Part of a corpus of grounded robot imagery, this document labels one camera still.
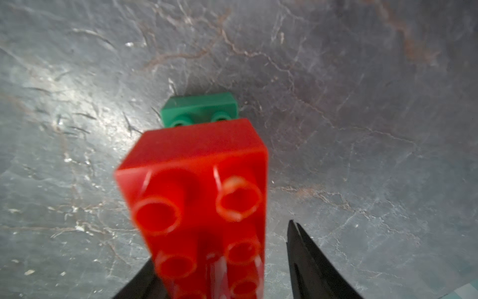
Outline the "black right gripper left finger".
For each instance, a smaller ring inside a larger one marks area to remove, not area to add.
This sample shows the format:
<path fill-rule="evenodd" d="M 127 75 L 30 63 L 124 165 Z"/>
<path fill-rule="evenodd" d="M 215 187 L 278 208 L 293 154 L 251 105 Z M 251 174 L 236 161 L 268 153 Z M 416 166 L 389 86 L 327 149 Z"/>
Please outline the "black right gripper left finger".
<path fill-rule="evenodd" d="M 119 291 L 113 299 L 167 299 L 168 291 L 156 275 L 152 258 Z"/>

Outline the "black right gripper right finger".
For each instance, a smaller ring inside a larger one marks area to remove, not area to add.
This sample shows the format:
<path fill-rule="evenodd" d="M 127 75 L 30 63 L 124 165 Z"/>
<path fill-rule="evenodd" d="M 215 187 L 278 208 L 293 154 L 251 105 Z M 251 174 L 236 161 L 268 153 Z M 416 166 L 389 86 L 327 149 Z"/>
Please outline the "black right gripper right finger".
<path fill-rule="evenodd" d="M 290 220 L 287 237 L 295 299 L 362 299 L 300 224 Z"/>

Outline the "red lego brick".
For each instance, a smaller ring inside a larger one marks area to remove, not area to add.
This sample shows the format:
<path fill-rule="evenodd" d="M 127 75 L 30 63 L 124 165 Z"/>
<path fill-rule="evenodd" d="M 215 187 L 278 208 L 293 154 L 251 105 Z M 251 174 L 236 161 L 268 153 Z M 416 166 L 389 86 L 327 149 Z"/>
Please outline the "red lego brick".
<path fill-rule="evenodd" d="M 168 299 L 263 297 L 267 174 L 244 118 L 141 136 L 114 177 Z"/>

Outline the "green lego brick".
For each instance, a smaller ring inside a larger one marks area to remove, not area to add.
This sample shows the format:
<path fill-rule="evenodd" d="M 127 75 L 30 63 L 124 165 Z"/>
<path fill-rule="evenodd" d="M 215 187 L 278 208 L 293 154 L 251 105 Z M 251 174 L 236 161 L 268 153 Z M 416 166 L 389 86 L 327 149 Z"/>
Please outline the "green lego brick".
<path fill-rule="evenodd" d="M 239 106 L 230 92 L 171 97 L 159 112 L 164 128 L 239 118 Z"/>

